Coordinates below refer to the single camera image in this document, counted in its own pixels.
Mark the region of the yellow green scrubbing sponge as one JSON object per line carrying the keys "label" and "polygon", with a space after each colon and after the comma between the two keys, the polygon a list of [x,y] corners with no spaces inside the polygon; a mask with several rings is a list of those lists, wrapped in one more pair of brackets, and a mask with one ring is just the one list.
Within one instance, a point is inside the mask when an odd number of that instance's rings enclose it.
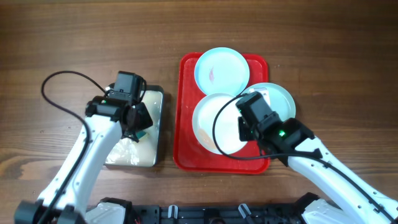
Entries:
{"label": "yellow green scrubbing sponge", "polygon": [[142,131],[137,132],[137,133],[136,133],[136,136],[137,136],[137,139],[138,139],[139,141],[141,141],[141,139],[148,138],[149,133],[146,132],[146,131],[144,131],[144,130],[142,130]]}

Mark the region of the white cleaned plate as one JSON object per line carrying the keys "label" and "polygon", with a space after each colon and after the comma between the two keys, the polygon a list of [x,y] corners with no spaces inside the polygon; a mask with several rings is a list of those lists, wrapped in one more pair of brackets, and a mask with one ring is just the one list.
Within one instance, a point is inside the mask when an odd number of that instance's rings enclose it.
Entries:
{"label": "white cleaned plate", "polygon": [[197,141],[213,154],[233,154],[240,151],[246,141],[239,139],[236,100],[226,93],[215,93],[201,99],[192,116],[192,129]]}

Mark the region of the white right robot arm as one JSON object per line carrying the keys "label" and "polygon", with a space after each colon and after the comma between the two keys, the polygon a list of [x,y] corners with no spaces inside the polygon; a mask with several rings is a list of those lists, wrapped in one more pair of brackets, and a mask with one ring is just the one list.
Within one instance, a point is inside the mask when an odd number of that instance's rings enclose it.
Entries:
{"label": "white right robot arm", "polygon": [[397,201],[359,178],[297,119],[268,116],[254,124],[240,117],[238,122],[240,137],[266,147],[269,156],[314,183],[355,223],[397,223]]}

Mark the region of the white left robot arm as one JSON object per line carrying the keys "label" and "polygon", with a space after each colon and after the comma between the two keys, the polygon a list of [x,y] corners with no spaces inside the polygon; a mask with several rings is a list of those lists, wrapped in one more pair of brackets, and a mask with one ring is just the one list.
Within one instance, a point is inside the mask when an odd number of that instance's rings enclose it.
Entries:
{"label": "white left robot arm", "polygon": [[88,102],[81,122],[81,133],[59,172],[36,202],[19,204],[15,223],[86,223],[88,199],[108,154],[120,139],[138,141],[136,134],[153,124],[140,98],[104,96]]}

